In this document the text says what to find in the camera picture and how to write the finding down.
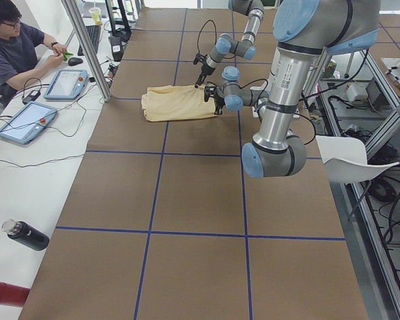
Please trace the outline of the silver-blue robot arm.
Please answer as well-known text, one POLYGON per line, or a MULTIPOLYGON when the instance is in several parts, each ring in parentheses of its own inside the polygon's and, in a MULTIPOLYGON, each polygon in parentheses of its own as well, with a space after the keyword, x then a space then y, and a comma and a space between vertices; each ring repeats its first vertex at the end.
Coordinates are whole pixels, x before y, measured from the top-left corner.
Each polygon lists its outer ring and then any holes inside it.
POLYGON ((226 67, 222 84, 206 86, 215 111, 254 106, 260 130, 241 152, 251 177, 284 177, 298 173, 306 161, 302 140, 290 130, 312 61, 370 48, 377 40, 379 1, 284 1, 273 22, 277 52, 270 78, 262 89, 243 89, 239 70, 226 67))
POLYGON ((205 82, 206 77, 213 74, 218 64, 228 54, 251 60, 256 53, 254 43, 260 24, 264 18, 264 6, 262 2, 257 0, 228 1, 228 8, 248 18, 243 36, 240 41, 237 41, 228 33, 223 33, 216 39, 214 47, 209 54, 196 54, 193 64, 201 63, 202 67, 201 73, 194 84, 195 88, 201 86, 205 82))

